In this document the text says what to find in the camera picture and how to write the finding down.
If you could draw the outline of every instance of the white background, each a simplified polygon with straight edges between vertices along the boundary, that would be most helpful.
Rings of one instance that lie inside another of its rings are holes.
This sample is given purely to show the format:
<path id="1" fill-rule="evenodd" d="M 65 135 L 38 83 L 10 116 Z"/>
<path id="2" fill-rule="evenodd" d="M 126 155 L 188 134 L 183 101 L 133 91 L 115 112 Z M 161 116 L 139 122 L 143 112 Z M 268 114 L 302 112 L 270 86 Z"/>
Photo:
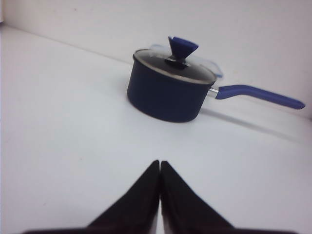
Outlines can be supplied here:
<path id="1" fill-rule="evenodd" d="M 84 227 L 155 159 L 235 227 L 311 233 L 311 11 L 312 1 L 6 1 L 5 23 L 33 34 L 0 28 L 1 233 Z M 234 97 L 207 98 L 183 124 L 141 113 L 126 97 L 132 53 L 168 35 L 197 42 L 225 73 L 219 84 L 307 107 Z"/>
<path id="2" fill-rule="evenodd" d="M 128 63 L 169 35 L 189 39 L 220 65 L 219 85 L 289 95 L 307 107 L 285 111 L 312 117 L 310 0 L 7 0 L 4 9 L 8 25 Z"/>

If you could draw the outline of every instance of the blue saucepan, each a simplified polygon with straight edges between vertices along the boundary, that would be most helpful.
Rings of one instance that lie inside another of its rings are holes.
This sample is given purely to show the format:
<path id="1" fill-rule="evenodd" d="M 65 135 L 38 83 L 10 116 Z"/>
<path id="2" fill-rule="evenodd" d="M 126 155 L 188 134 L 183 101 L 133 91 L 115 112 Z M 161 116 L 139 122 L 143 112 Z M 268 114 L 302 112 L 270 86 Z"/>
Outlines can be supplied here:
<path id="1" fill-rule="evenodd" d="M 177 37 L 170 38 L 171 53 L 154 49 L 137 50 L 128 85 L 130 102 L 140 111 L 171 122 L 194 119 L 208 94 L 216 99 L 250 95 L 294 109 L 305 104 L 286 96 L 248 85 L 211 88 L 216 74 L 202 63 L 187 58 L 198 45 Z"/>

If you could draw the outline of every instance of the lid knob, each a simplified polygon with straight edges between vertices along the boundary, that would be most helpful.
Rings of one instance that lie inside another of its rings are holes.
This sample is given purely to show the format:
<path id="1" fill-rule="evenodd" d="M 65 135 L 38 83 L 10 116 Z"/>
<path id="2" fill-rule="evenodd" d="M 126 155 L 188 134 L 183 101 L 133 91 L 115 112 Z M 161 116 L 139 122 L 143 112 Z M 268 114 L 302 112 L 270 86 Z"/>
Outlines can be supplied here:
<path id="1" fill-rule="evenodd" d="M 185 59 L 188 55 L 190 55 L 198 48 L 198 45 L 196 45 L 195 43 L 182 38 L 168 37 L 168 39 L 172 55 L 176 59 Z"/>

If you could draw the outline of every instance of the pot handle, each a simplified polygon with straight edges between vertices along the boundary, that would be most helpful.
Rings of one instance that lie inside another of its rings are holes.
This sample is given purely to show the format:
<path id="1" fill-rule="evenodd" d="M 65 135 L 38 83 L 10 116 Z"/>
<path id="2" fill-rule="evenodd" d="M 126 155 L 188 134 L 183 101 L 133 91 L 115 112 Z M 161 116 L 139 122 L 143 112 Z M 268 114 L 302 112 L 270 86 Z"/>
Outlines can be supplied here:
<path id="1" fill-rule="evenodd" d="M 275 94 L 263 89 L 258 89 L 248 85 L 230 85 L 219 87 L 219 90 L 211 88 L 210 93 L 214 94 L 215 99 L 225 99 L 236 95 L 249 95 L 255 98 L 274 102 L 276 104 L 287 106 L 294 109 L 302 109 L 305 104 L 296 99 Z"/>

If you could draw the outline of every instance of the pot lid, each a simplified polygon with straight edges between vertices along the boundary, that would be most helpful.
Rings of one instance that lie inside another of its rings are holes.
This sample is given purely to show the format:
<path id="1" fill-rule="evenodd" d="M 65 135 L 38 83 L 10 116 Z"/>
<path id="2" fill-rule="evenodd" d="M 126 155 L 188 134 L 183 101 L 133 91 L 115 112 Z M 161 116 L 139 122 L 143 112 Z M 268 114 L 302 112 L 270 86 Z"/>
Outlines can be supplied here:
<path id="1" fill-rule="evenodd" d="M 198 48 L 195 43 L 177 37 L 169 37 L 169 43 L 171 51 L 165 47 L 152 46 L 150 49 L 135 51 L 134 58 L 163 75 L 190 83 L 213 84 L 216 76 L 222 76 L 220 69 L 217 74 L 212 72 L 206 60 L 189 56 Z"/>

